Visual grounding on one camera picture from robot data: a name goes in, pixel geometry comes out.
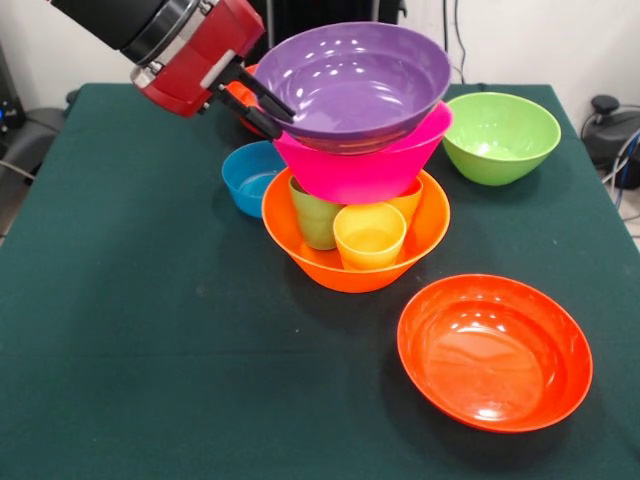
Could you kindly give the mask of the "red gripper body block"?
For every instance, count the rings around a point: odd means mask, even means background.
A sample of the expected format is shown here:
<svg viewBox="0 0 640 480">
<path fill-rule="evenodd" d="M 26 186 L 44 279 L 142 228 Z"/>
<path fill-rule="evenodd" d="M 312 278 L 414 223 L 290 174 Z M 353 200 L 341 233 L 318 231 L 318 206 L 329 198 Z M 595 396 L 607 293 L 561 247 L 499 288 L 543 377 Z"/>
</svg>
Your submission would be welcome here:
<svg viewBox="0 0 640 480">
<path fill-rule="evenodd" d="M 130 44 L 132 83 L 156 105 L 190 117 L 264 32 L 247 1 L 167 1 Z"/>
</svg>

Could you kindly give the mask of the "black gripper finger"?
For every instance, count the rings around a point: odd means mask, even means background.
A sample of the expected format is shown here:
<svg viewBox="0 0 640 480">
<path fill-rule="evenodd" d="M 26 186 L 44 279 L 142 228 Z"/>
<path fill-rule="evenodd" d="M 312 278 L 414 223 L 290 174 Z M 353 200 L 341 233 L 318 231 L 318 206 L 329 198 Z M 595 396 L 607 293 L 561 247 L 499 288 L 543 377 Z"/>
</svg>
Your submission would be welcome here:
<svg viewBox="0 0 640 480">
<path fill-rule="evenodd" d="M 283 120 L 289 124 L 294 121 L 295 112 L 277 99 L 273 93 L 257 96 L 252 90 L 239 81 L 230 83 L 230 92 L 246 107 L 256 107 L 259 109 L 267 107 L 266 112 L 275 119 Z"/>
<path fill-rule="evenodd" d="M 261 109 L 244 106 L 231 94 L 230 85 L 216 89 L 212 98 L 228 107 L 254 133 L 269 140 L 281 137 L 283 133 L 281 126 Z"/>
</svg>

